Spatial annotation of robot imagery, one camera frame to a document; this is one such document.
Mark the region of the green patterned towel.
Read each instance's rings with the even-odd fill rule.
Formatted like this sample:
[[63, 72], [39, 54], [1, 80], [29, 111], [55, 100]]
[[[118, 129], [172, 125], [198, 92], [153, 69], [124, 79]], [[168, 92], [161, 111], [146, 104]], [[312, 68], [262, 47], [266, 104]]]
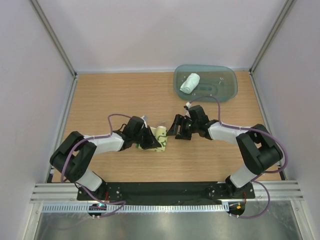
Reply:
[[146, 149], [147, 151], [153, 151], [153, 152], [164, 152], [167, 145], [167, 128], [165, 126], [157, 126], [157, 127], [151, 127], [151, 132], [153, 136], [156, 138], [158, 143], [160, 144], [160, 147], [153, 147], [150, 149]]

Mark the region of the light mint green towel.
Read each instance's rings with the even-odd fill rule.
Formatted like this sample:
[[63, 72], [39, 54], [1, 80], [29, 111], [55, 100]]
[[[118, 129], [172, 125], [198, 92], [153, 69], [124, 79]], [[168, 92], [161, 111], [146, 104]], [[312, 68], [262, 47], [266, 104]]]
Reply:
[[180, 86], [179, 90], [185, 94], [191, 94], [192, 91], [198, 86], [199, 82], [200, 76], [197, 73], [191, 73]]

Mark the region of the teal transparent plastic basin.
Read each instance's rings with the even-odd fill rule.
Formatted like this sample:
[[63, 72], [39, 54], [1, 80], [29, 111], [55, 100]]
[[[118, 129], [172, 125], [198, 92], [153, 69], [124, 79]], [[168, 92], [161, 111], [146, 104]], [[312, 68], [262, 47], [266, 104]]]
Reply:
[[[181, 90], [181, 86], [191, 74], [199, 76], [199, 83], [190, 93], [185, 93]], [[185, 101], [213, 96], [219, 102], [226, 102], [238, 93], [235, 72], [228, 67], [216, 65], [184, 64], [178, 66], [173, 75], [173, 87], [176, 94]]]

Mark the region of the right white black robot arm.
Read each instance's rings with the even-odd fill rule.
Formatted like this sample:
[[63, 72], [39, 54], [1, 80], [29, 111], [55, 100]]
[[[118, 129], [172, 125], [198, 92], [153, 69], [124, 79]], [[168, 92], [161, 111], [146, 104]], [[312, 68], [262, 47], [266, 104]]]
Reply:
[[253, 127], [228, 125], [218, 120], [177, 114], [167, 131], [168, 136], [190, 140], [192, 134], [214, 141], [224, 141], [238, 146], [243, 165], [225, 179], [225, 192], [237, 198], [248, 184], [286, 156], [285, 148], [269, 134], [262, 124]]

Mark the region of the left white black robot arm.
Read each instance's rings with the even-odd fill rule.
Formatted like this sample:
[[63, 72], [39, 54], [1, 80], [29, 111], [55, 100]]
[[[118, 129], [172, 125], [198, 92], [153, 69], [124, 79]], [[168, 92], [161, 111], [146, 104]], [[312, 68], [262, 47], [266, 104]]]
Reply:
[[142, 149], [156, 149], [162, 145], [149, 126], [134, 130], [126, 126], [107, 135], [82, 135], [73, 131], [50, 157], [50, 164], [60, 172], [62, 179], [81, 186], [82, 191], [95, 200], [101, 200], [107, 193], [107, 183], [89, 169], [95, 155], [120, 152], [138, 144]]

